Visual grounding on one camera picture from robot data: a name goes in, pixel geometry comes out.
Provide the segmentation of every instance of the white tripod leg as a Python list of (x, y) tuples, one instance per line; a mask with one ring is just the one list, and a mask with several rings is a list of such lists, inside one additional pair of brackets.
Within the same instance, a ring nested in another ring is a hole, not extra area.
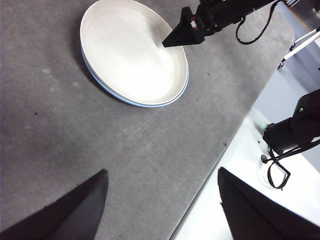
[(304, 49), (306, 46), (308, 46), (310, 43), (312, 43), (313, 41), (315, 41), (316, 39), (320, 38), (320, 31), (318, 31), (315, 35), (313, 35), (312, 37), (310, 37), (309, 39), (307, 39), (306, 41), (304, 41), (303, 43), (301, 43), (299, 46), (297, 46), (294, 50), (292, 50), (291, 52), (289, 52), (288, 54), (286, 54), (282, 61), (280, 62), (280, 65), (278, 66), (278, 69), (281, 69), (284, 66), (284, 61), (288, 60), (289, 58), (291, 58), (293, 55), (295, 55), (297, 52), (301, 51), (302, 49)]

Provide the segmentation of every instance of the blue plate rim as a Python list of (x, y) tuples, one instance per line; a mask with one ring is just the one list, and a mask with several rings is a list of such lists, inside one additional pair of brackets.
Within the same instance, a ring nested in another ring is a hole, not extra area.
[(124, 98), (123, 96), (117, 94), (116, 92), (114, 92), (111, 88), (107, 87), (101, 80), (100, 78), (96, 75), (96, 73), (92, 70), (92, 68), (90, 67), (89, 63), (88, 63), (88, 60), (86, 58), (86, 55), (84, 53), (84, 50), (82, 48), (82, 45), (81, 45), (81, 53), (82, 53), (82, 57), (83, 57), (83, 60), (84, 60), (84, 63), (86, 65), (86, 67), (88, 68), (89, 72), (91, 73), (91, 75), (93, 76), (93, 78), (97, 81), (97, 83), (105, 90), (107, 91), (109, 94), (111, 94), (113, 97), (121, 100), (122, 102), (125, 102), (126, 104), (130, 104), (130, 105), (133, 105), (133, 106), (137, 106), (137, 107), (142, 107), (142, 108), (160, 108), (160, 107), (164, 107), (164, 106), (167, 106), (169, 104), (172, 104), (173, 102), (175, 102), (178, 98), (181, 97), (181, 95), (185, 92), (186, 88), (187, 88), (187, 85), (188, 85), (188, 82), (189, 82), (189, 76), (190, 76), (190, 71), (189, 71), (189, 65), (187, 66), (187, 77), (186, 77), (186, 81), (185, 81), (185, 84), (184, 84), (184, 87), (182, 89), (182, 91), (178, 94), (178, 96), (176, 96), (174, 99), (172, 99), (171, 101), (168, 101), (168, 102), (165, 102), (165, 103), (162, 103), (162, 104), (158, 104), (158, 105), (147, 105), (147, 104), (142, 104), (142, 103), (138, 103), (138, 102), (134, 102), (134, 101), (131, 101), (127, 98)]

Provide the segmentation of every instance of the stacked plates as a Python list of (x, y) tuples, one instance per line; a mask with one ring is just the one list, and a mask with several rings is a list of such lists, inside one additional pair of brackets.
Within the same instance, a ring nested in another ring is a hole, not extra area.
[(94, 79), (128, 104), (156, 108), (185, 91), (189, 68), (182, 46), (164, 48), (172, 31), (150, 8), (133, 0), (100, 0), (80, 27), (83, 59)]

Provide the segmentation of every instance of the floor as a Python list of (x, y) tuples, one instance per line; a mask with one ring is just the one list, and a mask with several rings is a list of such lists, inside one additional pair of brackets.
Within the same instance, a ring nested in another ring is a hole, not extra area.
[[(309, 15), (300, 14), (303, 4), (304, 1), (301, 1), (293, 9), (311, 30), (315, 29), (320, 25), (320, 19), (313, 12)], [(296, 39), (309, 32), (284, 3), (280, 2), (276, 9), (291, 25)], [(282, 69), (274, 72), (253, 108), (260, 110), (273, 123), (291, 117), (298, 99), (320, 88), (319, 67), (320, 48), (313, 42), (285, 61)], [(320, 146), (304, 152), (303, 155), (320, 172)]]

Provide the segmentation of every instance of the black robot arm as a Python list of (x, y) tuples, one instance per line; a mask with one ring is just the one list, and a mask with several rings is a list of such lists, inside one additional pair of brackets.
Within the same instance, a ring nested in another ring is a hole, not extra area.
[(206, 36), (240, 22), (272, 2), (274, 0), (200, 0), (195, 14), (188, 6), (182, 8), (180, 23), (162, 44), (165, 47), (200, 44)]

